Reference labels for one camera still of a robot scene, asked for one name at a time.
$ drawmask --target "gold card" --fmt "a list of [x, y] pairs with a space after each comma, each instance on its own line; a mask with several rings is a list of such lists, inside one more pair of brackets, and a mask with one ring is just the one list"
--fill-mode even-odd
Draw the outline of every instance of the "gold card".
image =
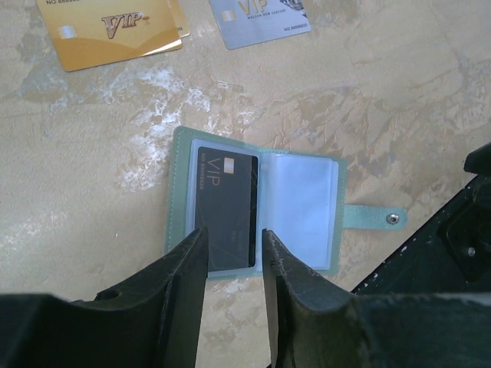
[[189, 36], [191, 34], [191, 30], [189, 29], [189, 23], [181, 10], [179, 0], [169, 0], [169, 8], [172, 12], [172, 16], [174, 17], [174, 21], [176, 22], [179, 37], [183, 38]]
[[182, 47], [166, 1], [38, 0], [38, 7], [66, 71]]

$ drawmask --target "teal wallet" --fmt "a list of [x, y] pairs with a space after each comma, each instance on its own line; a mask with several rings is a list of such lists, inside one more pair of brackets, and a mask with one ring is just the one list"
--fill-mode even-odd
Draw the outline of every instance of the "teal wallet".
[[[205, 161], [210, 163], [211, 171], [205, 171]], [[236, 178], [245, 175], [245, 171], [240, 170], [250, 170], [251, 167], [252, 174], [247, 171], [250, 173], [247, 180], [234, 181], [234, 175]], [[225, 210], [229, 215], [218, 219], [225, 224], [222, 229], [213, 228], [213, 233], [209, 229], [210, 242], [217, 238], [216, 233], [224, 232], [220, 241], [223, 243], [225, 239], [227, 246], [237, 244], [237, 249], [210, 248], [209, 277], [246, 277], [260, 273], [264, 228], [273, 230], [288, 250], [311, 268], [325, 274], [335, 274], [338, 271], [343, 228], [397, 230], [404, 227], [407, 221], [406, 211], [398, 207], [346, 205], [344, 192], [347, 173], [346, 162], [342, 159], [257, 147], [180, 126], [173, 136], [166, 252], [195, 227], [208, 225], [198, 216], [198, 212], [202, 211], [199, 203], [203, 205], [198, 197], [201, 199], [204, 196], [200, 190], [208, 182], [209, 187], [213, 187], [222, 180], [220, 183], [228, 183], [228, 186], [243, 184], [236, 191], [251, 190], [254, 193], [246, 199], [252, 198], [251, 211], [249, 208], [247, 210], [251, 221], [249, 217], [242, 221], [247, 221], [247, 232], [231, 230], [228, 233], [227, 224], [236, 225], [234, 216], [239, 213], [221, 209], [234, 205], [240, 212], [242, 204], [227, 204], [235, 200], [227, 200], [229, 192], [211, 188], [219, 194], [216, 197], [218, 209], [213, 211], [207, 208], [210, 224], [213, 222], [210, 216], [219, 216]], [[204, 202], [209, 207], [213, 204], [210, 205], [209, 200]], [[229, 267], [222, 264], [226, 257], [231, 260]]]

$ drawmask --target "blue-gray vip card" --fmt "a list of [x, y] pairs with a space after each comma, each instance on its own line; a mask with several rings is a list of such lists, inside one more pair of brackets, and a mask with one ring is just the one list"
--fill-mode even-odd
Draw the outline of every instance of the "blue-gray vip card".
[[302, 0], [209, 0], [229, 50], [310, 31]]

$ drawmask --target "card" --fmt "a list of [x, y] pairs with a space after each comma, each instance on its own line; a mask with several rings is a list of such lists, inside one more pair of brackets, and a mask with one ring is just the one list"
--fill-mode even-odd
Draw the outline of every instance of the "card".
[[174, 21], [176, 22], [179, 37], [183, 38], [189, 36], [191, 34], [191, 30], [189, 29], [189, 23], [183, 14], [179, 0], [169, 0], [169, 8], [172, 12]]
[[210, 0], [229, 50], [311, 30], [302, 0]]
[[255, 265], [258, 158], [198, 149], [194, 227], [209, 234], [208, 271]]
[[162, 0], [38, 0], [66, 71], [181, 48]]

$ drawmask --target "wallet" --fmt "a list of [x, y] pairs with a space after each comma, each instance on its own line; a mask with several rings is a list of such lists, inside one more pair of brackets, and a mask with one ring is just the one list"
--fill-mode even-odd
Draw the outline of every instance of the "wallet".
[[323, 274], [338, 271], [344, 228], [398, 230], [398, 207], [346, 205], [343, 159], [253, 146], [180, 126], [173, 135], [165, 251], [209, 232], [209, 277], [262, 270], [262, 230]]

